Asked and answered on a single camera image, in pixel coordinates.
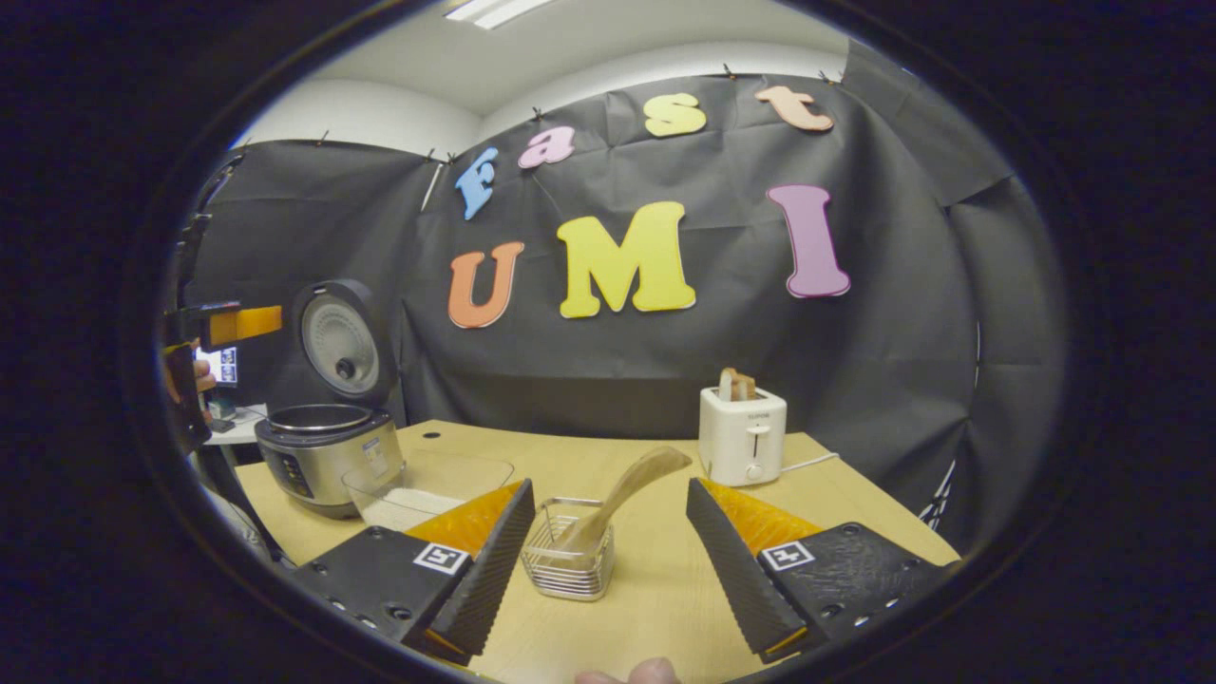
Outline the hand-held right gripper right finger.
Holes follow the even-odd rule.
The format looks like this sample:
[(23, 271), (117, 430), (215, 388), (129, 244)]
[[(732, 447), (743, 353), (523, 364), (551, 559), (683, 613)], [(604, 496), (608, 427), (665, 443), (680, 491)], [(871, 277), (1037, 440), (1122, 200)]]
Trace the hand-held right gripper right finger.
[(765, 663), (867, 637), (959, 566), (914, 517), (815, 516), (705, 477), (689, 480), (686, 516), (747, 647)]

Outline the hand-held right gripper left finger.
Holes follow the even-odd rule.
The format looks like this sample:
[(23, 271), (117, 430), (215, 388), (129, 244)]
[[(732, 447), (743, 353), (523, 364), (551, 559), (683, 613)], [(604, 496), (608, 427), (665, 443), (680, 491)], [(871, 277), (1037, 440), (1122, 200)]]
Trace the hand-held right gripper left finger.
[(535, 512), (524, 478), (405, 532), (368, 525), (293, 581), (389, 641), (465, 666), (483, 654)]

